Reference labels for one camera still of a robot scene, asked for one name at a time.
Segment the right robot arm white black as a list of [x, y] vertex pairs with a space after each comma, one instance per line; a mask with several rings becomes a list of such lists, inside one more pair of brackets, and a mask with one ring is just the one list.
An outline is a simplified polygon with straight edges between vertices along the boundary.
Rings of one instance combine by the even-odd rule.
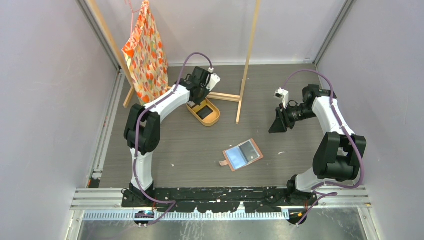
[[367, 146], [365, 137], [355, 134], [343, 119], [333, 91], [309, 84], [302, 95], [302, 103], [291, 105], [287, 90], [275, 91], [274, 97], [281, 103], [268, 130], [269, 134], [286, 133], [296, 122], [317, 118], [323, 131], [312, 167], [287, 182], [285, 201], [290, 205], [310, 204], [317, 197], [314, 190], [321, 186], [360, 180], [361, 160]]

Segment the orange oval tray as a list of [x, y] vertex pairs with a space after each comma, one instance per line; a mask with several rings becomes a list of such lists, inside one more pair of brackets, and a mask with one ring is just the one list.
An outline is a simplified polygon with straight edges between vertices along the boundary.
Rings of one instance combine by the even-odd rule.
[[186, 106], [189, 112], [191, 112], [205, 127], [213, 126], [221, 117], [220, 110], [208, 98], [203, 100], [200, 104], [195, 104], [190, 101]]

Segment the black credit card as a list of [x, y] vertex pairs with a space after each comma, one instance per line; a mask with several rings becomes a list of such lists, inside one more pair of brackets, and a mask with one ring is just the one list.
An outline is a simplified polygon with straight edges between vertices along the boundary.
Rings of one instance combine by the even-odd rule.
[[248, 140], [248, 141], [240, 144], [239, 149], [240, 149], [240, 151], [243, 155], [243, 158], [245, 159], [247, 164], [249, 164], [250, 162], [253, 162], [253, 161], [260, 158], [260, 154], [257, 151], [252, 140]]

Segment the brown leather card holder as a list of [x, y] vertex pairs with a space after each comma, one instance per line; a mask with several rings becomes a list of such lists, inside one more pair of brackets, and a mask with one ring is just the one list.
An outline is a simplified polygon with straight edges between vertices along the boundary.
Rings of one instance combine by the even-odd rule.
[[221, 167], [229, 166], [232, 172], [242, 169], [264, 158], [253, 138], [246, 140], [223, 152], [224, 160], [219, 162]]

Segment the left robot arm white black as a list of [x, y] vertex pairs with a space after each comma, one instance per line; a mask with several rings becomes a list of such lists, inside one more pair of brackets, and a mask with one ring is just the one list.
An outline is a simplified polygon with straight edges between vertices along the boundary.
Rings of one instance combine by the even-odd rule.
[[124, 129], [124, 139], [132, 157], [132, 178], [129, 189], [141, 207], [153, 202], [153, 152], [161, 139], [161, 123], [173, 111], [187, 103], [200, 104], [220, 81], [214, 68], [195, 67], [191, 74], [178, 80], [158, 99], [141, 106], [134, 104]]

